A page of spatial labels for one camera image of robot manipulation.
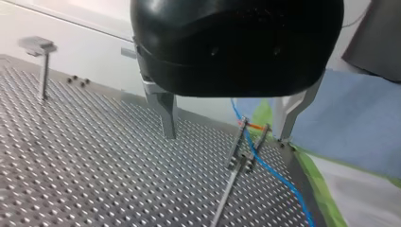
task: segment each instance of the small bolt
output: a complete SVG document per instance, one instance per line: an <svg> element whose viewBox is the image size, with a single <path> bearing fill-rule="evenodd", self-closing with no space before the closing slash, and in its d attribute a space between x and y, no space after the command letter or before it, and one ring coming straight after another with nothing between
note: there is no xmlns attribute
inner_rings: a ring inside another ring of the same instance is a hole
<svg viewBox="0 0 401 227"><path fill-rule="evenodd" d="M235 164L233 162L230 162L230 164L228 165L229 168L233 168L235 166Z"/></svg>
<svg viewBox="0 0 401 227"><path fill-rule="evenodd" d="M250 166L245 166L245 171L251 172L251 171L252 171L252 168L251 168Z"/></svg>

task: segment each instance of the orange wire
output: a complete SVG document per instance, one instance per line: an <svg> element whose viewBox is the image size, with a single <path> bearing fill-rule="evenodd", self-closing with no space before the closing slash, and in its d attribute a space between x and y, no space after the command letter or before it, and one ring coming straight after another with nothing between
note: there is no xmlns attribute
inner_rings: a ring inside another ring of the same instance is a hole
<svg viewBox="0 0 401 227"><path fill-rule="evenodd" d="M265 129L265 127L262 127L262 126L260 126L260 125L255 125L255 124L253 124L253 123L248 123L247 124L249 127L251 127L251 128L253 128L253 129L256 129L256 130L260 130L260 131L262 131L263 129Z"/></svg>

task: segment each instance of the blue wire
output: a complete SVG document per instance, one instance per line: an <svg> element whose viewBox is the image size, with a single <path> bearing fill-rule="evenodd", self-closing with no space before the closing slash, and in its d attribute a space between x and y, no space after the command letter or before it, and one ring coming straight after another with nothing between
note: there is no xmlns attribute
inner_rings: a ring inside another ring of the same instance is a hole
<svg viewBox="0 0 401 227"><path fill-rule="evenodd" d="M233 109L234 109L236 118L237 118L238 120L240 120L240 119L241 119L241 114L239 113L238 109L236 108L236 106L235 106L234 101L233 101L232 98L231 98L231 105L233 106ZM257 152L256 152L256 150L254 149L253 141L252 141L252 138L251 138L250 133L246 130L246 128L245 128L245 131L244 131L244 132L245 132L245 138L246 138L247 141L248 141L248 145L250 146L251 151L252 151L253 156L254 156L254 158L256 159L256 161L257 161L260 165L262 165L262 167L264 167L268 172L270 172L271 175L273 175L273 176L276 177L278 180L280 180L284 185L286 185L286 186L292 191L292 193L295 195L295 197L298 199L298 202L299 202L299 203L301 204L301 206L302 206L302 209L303 209L303 211L304 211L304 213L305 213L305 216L306 216L307 222L309 223L309 226L310 226L310 227L315 227L315 223L313 222L312 217L311 217L309 211L307 210L306 204L305 204L305 202L304 202L304 198L302 197L301 193L297 190L297 188L296 188L292 183L290 183L289 181L287 181L283 176L281 176L281 175L280 175L278 172L276 172L272 167L270 167L269 165L267 165L261 158L259 158L259 156L257 156Z"/></svg>

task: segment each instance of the metal pin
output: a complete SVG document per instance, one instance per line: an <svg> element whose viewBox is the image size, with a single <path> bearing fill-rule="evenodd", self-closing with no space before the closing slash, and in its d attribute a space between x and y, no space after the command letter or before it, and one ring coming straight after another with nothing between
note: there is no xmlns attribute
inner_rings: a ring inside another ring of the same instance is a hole
<svg viewBox="0 0 401 227"><path fill-rule="evenodd" d="M242 143L242 140L243 140L243 135L242 134L245 131L245 128L246 128L247 124L248 124L248 118L242 117L241 126L239 128L238 134L235 137L235 141L233 142L233 146L231 147L231 150L229 152L229 155L228 155L229 158L227 159L227 161L225 163L225 167L230 168L230 163L233 161L233 157L235 158L236 153L239 150L239 147L240 147L240 145Z"/></svg>
<svg viewBox="0 0 401 227"><path fill-rule="evenodd" d="M39 99L46 99L46 87L47 87L47 76L49 65L49 54L44 54L43 64L41 68L41 74L39 77Z"/></svg>
<svg viewBox="0 0 401 227"><path fill-rule="evenodd" d="M253 147L256 150L259 150L260 146L263 144L263 142L266 140L266 136L268 132L271 131L271 126L269 124L266 124L265 128L262 131L262 135L259 137L259 139L254 143Z"/></svg>
<svg viewBox="0 0 401 227"><path fill-rule="evenodd" d="M213 218L213 221L212 221L212 224L210 225L210 227L218 226L218 221L220 220L221 213L223 212L224 206L228 200L228 197L230 196L231 189L233 188L233 185L236 180L236 176L238 175L239 170L241 169L241 166L242 166L241 162L238 162L235 166L235 169L231 173L230 179L228 180L228 183L227 183L227 187L224 191L223 197L221 198L220 204L218 205L218 210L216 210L215 217Z"/></svg>

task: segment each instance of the green surface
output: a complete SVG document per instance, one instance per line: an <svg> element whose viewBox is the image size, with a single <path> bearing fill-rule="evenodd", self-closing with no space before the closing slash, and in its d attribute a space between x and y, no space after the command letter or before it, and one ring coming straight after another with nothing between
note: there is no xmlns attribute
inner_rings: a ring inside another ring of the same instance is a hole
<svg viewBox="0 0 401 227"><path fill-rule="evenodd" d="M323 214L327 227L346 227L345 220L331 197L321 172L316 168L312 159L306 153L300 151L295 152L295 156L309 179L315 200Z"/></svg>
<svg viewBox="0 0 401 227"><path fill-rule="evenodd" d="M269 105L269 102L267 99L263 98L260 101L259 106L256 108L256 110L253 112L251 122L254 123L255 125L264 127L266 124L272 124L273 122L273 112L271 110L271 107ZM262 131L253 129L251 127L248 128L250 132L254 134L261 134Z"/></svg>
<svg viewBox="0 0 401 227"><path fill-rule="evenodd" d="M385 175L381 175L381 174L378 174L378 173L374 173L374 172L372 172L372 171L369 171L369 170L366 170L366 169L364 169L364 168L360 168L360 167L357 167L357 166L353 166L353 165L350 165L350 164L348 164L348 163L344 163L344 162L342 162L342 161L329 159L329 158L327 158L327 157L324 157L324 156L322 156L322 155L316 154L316 153L314 153L314 152L312 152L312 151L309 151L309 150L307 150L307 149L304 149L304 148L295 146L295 145L293 145L293 144L291 144L291 145L292 145L293 147L295 147L295 148L296 148L298 151L300 151L300 152L307 153L307 154L309 154L309 155L312 155L312 156L315 156L315 157L324 159L324 160L326 160L326 161L329 161L329 162L332 162L332 163L335 163L335 164L338 164L338 165L347 166L347 167L356 169L356 170L358 170L358 171L361 171L361 172L365 172L365 173L374 175L374 176L379 177L379 178L382 178L382 179L386 179L386 180L388 180L390 183L392 183L392 184L394 184L395 186L401 188L401 179L392 178L392 177L389 177L389 176L385 176Z"/></svg>

